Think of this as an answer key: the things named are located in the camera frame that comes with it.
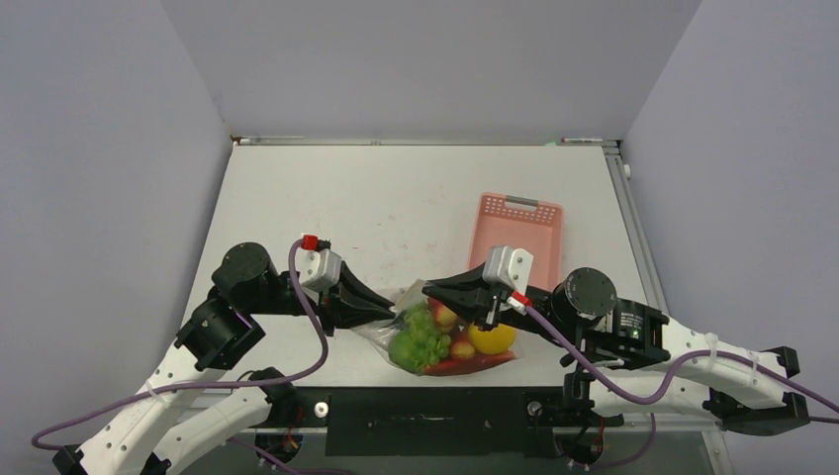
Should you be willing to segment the yellow lemon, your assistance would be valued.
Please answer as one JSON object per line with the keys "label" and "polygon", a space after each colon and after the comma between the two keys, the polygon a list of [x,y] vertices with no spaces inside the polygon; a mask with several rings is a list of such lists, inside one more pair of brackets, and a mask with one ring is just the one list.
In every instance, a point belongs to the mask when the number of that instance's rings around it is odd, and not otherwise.
{"label": "yellow lemon", "polygon": [[467,336],[475,349],[486,355],[498,355],[511,349],[517,331],[507,325],[498,325],[491,330],[481,330],[476,325],[467,328]]}

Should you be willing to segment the clear zip top bag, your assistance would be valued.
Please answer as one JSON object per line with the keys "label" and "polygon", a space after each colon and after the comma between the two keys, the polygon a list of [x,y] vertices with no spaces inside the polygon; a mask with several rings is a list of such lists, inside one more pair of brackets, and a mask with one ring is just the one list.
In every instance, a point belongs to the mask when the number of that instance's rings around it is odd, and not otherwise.
{"label": "clear zip top bag", "polygon": [[427,297],[415,281],[388,310],[388,318],[355,328],[390,364],[415,375],[448,377],[485,371],[517,359],[517,330],[489,331]]}

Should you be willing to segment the green grape bunch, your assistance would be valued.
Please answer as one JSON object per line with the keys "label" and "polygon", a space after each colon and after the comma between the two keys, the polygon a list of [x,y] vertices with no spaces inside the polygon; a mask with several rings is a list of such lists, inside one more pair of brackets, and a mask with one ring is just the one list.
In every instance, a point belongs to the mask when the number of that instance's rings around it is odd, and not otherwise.
{"label": "green grape bunch", "polygon": [[439,341],[440,331],[433,323],[429,305],[415,304],[399,315],[399,330],[387,344],[389,360],[408,372],[419,374],[446,358]]}

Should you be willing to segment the watermelon slice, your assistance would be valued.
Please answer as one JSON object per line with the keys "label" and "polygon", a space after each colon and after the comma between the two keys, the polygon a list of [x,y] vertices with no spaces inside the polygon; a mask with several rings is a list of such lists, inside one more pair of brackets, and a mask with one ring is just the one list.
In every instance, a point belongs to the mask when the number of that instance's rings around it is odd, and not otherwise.
{"label": "watermelon slice", "polygon": [[512,351],[495,355],[476,353],[468,359],[446,358],[435,365],[426,367],[422,374],[435,377],[473,374],[513,360],[515,360],[515,353]]}

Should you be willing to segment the pink plastic basket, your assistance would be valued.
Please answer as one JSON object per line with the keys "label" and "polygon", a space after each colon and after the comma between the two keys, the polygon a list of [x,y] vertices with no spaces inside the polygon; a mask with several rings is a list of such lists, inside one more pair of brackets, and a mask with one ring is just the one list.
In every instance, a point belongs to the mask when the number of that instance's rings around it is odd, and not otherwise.
{"label": "pink plastic basket", "polygon": [[562,206],[484,193],[478,203],[467,265],[485,261],[495,245],[522,247],[534,256],[531,286],[551,290],[560,283],[565,213]]}

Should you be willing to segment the red cherry tomato bunch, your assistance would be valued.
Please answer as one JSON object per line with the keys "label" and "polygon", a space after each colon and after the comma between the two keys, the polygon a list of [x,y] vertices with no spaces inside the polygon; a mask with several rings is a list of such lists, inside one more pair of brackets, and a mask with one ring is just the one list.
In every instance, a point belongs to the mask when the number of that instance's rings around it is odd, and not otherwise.
{"label": "red cherry tomato bunch", "polygon": [[428,301],[433,323],[440,331],[439,341],[446,349],[446,356],[455,360],[469,360],[477,350],[470,342],[465,324],[453,311],[436,300]]}

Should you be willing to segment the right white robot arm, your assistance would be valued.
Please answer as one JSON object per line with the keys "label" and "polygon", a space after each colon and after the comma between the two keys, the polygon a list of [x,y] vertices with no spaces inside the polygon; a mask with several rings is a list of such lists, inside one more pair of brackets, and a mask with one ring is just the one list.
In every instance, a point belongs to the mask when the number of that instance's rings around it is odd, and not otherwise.
{"label": "right white robot arm", "polygon": [[482,330],[506,325],[565,350],[559,410],[573,424],[626,413],[687,414],[740,434],[805,426],[806,400],[788,347],[752,351],[691,330],[664,312],[622,299],[591,267],[552,290],[518,290],[476,268],[422,292]]}

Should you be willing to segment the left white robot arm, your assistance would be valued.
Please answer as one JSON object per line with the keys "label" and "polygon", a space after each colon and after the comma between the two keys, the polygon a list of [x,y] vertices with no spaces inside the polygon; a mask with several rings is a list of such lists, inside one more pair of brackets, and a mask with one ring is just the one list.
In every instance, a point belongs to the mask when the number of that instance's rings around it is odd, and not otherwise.
{"label": "left white robot arm", "polygon": [[306,264],[278,271],[256,242],[233,246],[213,272],[207,299],[177,332],[162,360],[132,396],[104,408],[109,422],[76,445],[54,446],[61,474],[172,474],[242,429],[286,424],[295,411],[294,384],[314,373],[268,367],[246,380],[229,371],[265,335],[261,315],[304,316],[327,360],[327,340],[392,315],[392,303],[363,284],[326,240],[305,235],[289,258]]}

